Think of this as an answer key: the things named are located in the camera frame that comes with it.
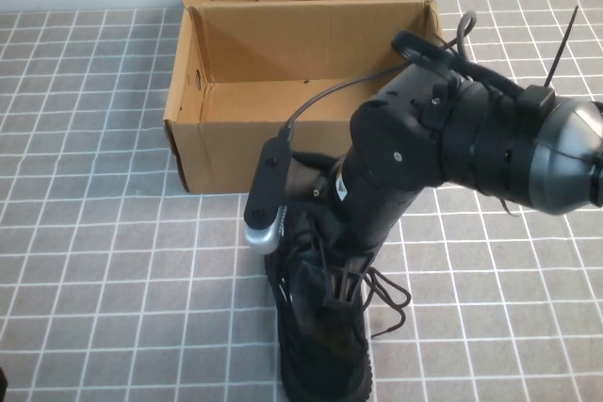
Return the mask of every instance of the shoelace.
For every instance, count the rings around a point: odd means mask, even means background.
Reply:
[[[406,296],[406,299],[402,301],[402,303],[396,303],[396,301],[394,301],[394,299],[392,299],[392,297],[389,295],[389,292],[387,292],[387,289],[378,280],[378,277],[394,289],[397,289],[402,294],[404,294]],[[410,304],[412,299],[411,293],[404,289],[402,286],[395,284],[393,281],[385,277],[385,275],[379,270],[377,270],[375,267],[368,268],[367,273],[364,276],[364,281],[370,288],[370,291],[368,292],[367,301],[365,301],[365,303],[362,305],[363,311],[368,308],[368,305],[370,305],[373,296],[376,294],[381,300],[385,302],[385,304],[387,304],[387,306],[389,306],[392,310],[399,314],[399,322],[396,325],[386,330],[380,331],[379,333],[373,334],[370,339],[375,339],[376,337],[381,336],[382,334],[390,333],[404,325],[404,322],[406,322],[406,314],[404,313],[403,309]]]

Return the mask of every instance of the black boot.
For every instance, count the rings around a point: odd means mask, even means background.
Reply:
[[[325,249],[315,221],[288,215],[281,246],[266,256],[266,273],[278,312],[281,378],[290,402],[365,402],[371,392],[364,311],[373,294],[400,313],[374,268],[374,253],[362,256]],[[360,282],[370,287],[363,304]]]

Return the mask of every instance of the tile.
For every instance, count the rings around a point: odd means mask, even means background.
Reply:
[[[426,386],[431,402],[470,402],[475,400],[473,385],[470,381],[428,381]]]
[[[107,279],[119,280],[146,280],[149,273],[151,252],[126,252],[111,254],[111,264]]]
[[[201,218],[238,217],[238,195],[210,195],[201,201]]]
[[[493,268],[488,244],[484,242],[449,243],[448,255],[454,270],[490,270]]]
[[[576,239],[580,257],[586,267],[601,267],[603,266],[603,239],[585,240]]]
[[[425,377],[468,376],[469,365],[466,356],[462,343],[421,344]]]
[[[228,343],[229,320],[226,316],[218,316],[212,320],[207,319],[205,324],[213,330],[212,335],[207,335],[206,341],[214,340],[216,344]],[[273,343],[275,340],[275,312],[273,310],[236,311],[233,313],[233,344],[244,343]]]
[[[48,48],[50,46],[54,46],[52,48],[53,51],[58,50],[59,47],[54,44],[38,44],[38,46],[34,46],[33,44],[7,44],[4,47],[3,58],[7,60],[11,60],[14,58],[25,58],[28,59],[31,57],[31,53],[36,48],[36,52],[34,53],[34,57],[39,56],[59,56],[60,52],[51,52]]]
[[[164,173],[132,174],[125,194],[137,197],[160,197],[163,195],[164,184]]]
[[[443,239],[438,216],[402,217],[401,224],[405,242]]]
[[[257,253],[242,250],[238,254],[237,275],[261,275],[264,262],[257,256]],[[195,278],[232,276],[235,268],[235,250],[199,249],[196,252],[194,267]]]
[[[173,388],[133,388],[130,391],[130,402],[163,402],[174,399]]]
[[[69,402],[75,401],[77,397],[76,390],[59,390],[59,391],[34,391],[31,397],[32,402]]]
[[[150,72],[152,69],[152,56],[125,56],[123,58],[123,72]]]
[[[45,352],[41,357],[36,386],[78,386],[86,353]]]
[[[199,247],[232,247],[235,241],[235,220],[205,220],[199,225]]]
[[[127,385],[132,354],[131,351],[92,351],[86,368],[84,386]]]
[[[23,256],[2,256],[0,254],[0,284],[14,284],[17,282],[23,264]]]
[[[120,200],[86,200],[80,223],[91,224],[116,221],[120,205]]]
[[[156,246],[161,249],[185,249],[195,246],[197,223],[159,223]]]
[[[114,93],[113,109],[141,110],[145,106],[145,99],[144,91],[118,91]]]
[[[123,200],[121,221],[155,221],[159,198],[126,198]]]
[[[567,363],[559,339],[517,341],[517,350],[525,375],[567,373]]]
[[[576,377],[582,402],[595,402],[603,393],[603,379],[600,376]]]
[[[74,227],[42,227],[31,244],[32,253],[62,253],[70,249]]]
[[[116,74],[88,74],[82,89],[84,91],[113,91],[116,80]]]
[[[192,250],[156,251],[151,279],[188,278],[192,258]]]
[[[178,402],[197,402],[199,400],[223,400],[223,386],[186,386],[180,389]]]
[[[180,350],[140,350],[134,362],[135,385],[174,384],[178,376]]]
[[[408,270],[429,272],[449,270],[448,257],[444,244],[407,244],[406,259]],[[402,255],[401,250],[397,250],[398,255]]]
[[[521,379],[480,379],[476,382],[482,402],[525,402],[526,393]]]
[[[461,303],[501,301],[497,275],[494,272],[457,272],[454,280]]]
[[[580,267],[579,257],[570,240],[537,240],[534,248],[541,268]]]
[[[538,268],[531,244],[528,241],[497,242],[490,246],[498,269]]]
[[[230,374],[233,382],[273,381],[274,346],[234,346],[230,350]]]
[[[449,274],[410,275],[414,303],[454,303],[454,287]]]
[[[20,286],[12,306],[12,315],[48,315],[52,312],[56,286]]]
[[[582,270],[548,270],[544,272],[546,287],[553,300],[585,300],[592,298]]]
[[[154,224],[120,224],[114,249],[152,249],[154,237]]]
[[[199,197],[166,198],[161,204],[159,218],[162,220],[196,219],[199,203]]]
[[[125,190],[126,180],[126,175],[92,176],[87,196],[91,198],[120,197]]]
[[[138,329],[138,315],[99,315],[92,348],[133,347]]]
[[[94,41],[100,32],[101,27],[74,27],[69,41]]]
[[[109,116],[106,121],[106,129],[107,131],[112,129],[138,129],[141,115],[142,112],[138,111],[118,110],[109,112]]]
[[[460,339],[461,318],[456,306],[416,306],[418,339]]]
[[[603,338],[567,338],[565,346],[574,372],[603,371]]]
[[[86,176],[57,176],[48,193],[49,200],[83,198],[88,185]]]
[[[247,253],[248,251],[242,250],[239,254]],[[383,244],[375,261],[373,261],[373,266],[380,269],[382,272],[405,272],[406,266],[404,264],[404,253],[403,247],[401,244]]]
[[[42,113],[36,132],[65,132],[69,129],[71,113]]]
[[[461,312],[467,338],[506,338],[510,335],[502,305],[467,305],[461,307]]]
[[[145,90],[149,87],[150,76],[151,75],[146,72],[122,73],[117,81],[117,89]]]
[[[538,272],[502,272],[498,278],[507,302],[546,300],[545,287]]]
[[[569,237],[563,217],[554,217],[539,212],[527,212],[524,215],[532,238]]]
[[[224,382],[226,378],[226,354],[226,347],[185,348],[182,359],[181,383]]]
[[[73,251],[107,251],[111,247],[115,226],[79,226]]]
[[[138,313],[142,308],[144,282],[108,283],[103,293],[101,313]]]
[[[9,319],[0,350],[41,350],[47,318]]]
[[[187,308],[188,281],[151,281],[144,311],[178,311]]]
[[[100,25],[105,14],[102,11],[79,11],[75,18],[75,25]]]
[[[51,178],[17,179],[10,194],[11,200],[44,200]]]
[[[77,223],[82,201],[48,201],[44,206],[41,225],[74,225]]]
[[[111,104],[113,93],[81,93],[78,110],[106,110]]]
[[[139,346],[179,347],[182,344],[184,325],[184,314],[145,315],[140,327]]]
[[[194,281],[190,295],[190,310],[230,308],[232,294],[233,282],[231,280]]]
[[[272,400],[274,389],[272,385],[237,385],[228,391],[228,402],[243,402],[248,400]]]
[[[134,148],[136,131],[107,131],[103,135],[101,151],[124,151]]]
[[[79,402],[104,402],[107,400],[123,400],[125,390],[88,390],[83,389]]]
[[[562,334],[603,334],[603,321],[595,303],[554,303],[553,306]]]
[[[57,314],[93,314],[100,294],[100,284],[62,286],[58,295]]]
[[[425,399],[423,386],[417,381],[378,381],[376,387],[381,402]]]
[[[66,259],[66,256],[30,255],[22,283],[60,282]]]
[[[603,215],[599,211],[574,212],[567,216],[575,237],[593,237],[603,235],[600,231]]]
[[[526,385],[531,400],[545,400],[547,402],[578,401],[572,379],[569,377],[528,378]]]
[[[400,316],[394,310],[392,310],[387,305],[378,305],[373,301],[370,306],[370,333],[378,334],[381,331],[385,331],[395,325],[397,325],[400,321]],[[373,341],[380,340],[414,340],[416,339],[415,335],[415,315],[414,310],[406,309],[404,311],[406,320],[404,325],[394,331],[390,331],[384,336],[375,338]]]
[[[447,240],[485,239],[478,214],[442,216]]]
[[[92,333],[92,317],[54,317],[48,332],[48,350],[87,349]]]
[[[519,374],[512,341],[470,342],[469,354],[476,376],[515,376]]]

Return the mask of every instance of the cardboard box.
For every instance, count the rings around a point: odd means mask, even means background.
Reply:
[[[433,0],[182,0],[164,125],[185,189],[246,192],[257,157],[293,111],[343,80],[400,62],[401,29],[441,36]],[[354,110],[387,80],[307,110],[295,150],[344,153]]]

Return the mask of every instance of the grey tile floor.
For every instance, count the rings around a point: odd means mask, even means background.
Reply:
[[[440,1],[470,54],[603,100],[603,0]],[[0,14],[0,365],[8,401],[284,401],[245,195],[183,192],[161,129],[180,9]],[[603,212],[427,190],[378,268],[414,294],[371,344],[375,402],[595,402]],[[377,301],[375,331],[395,316]]]

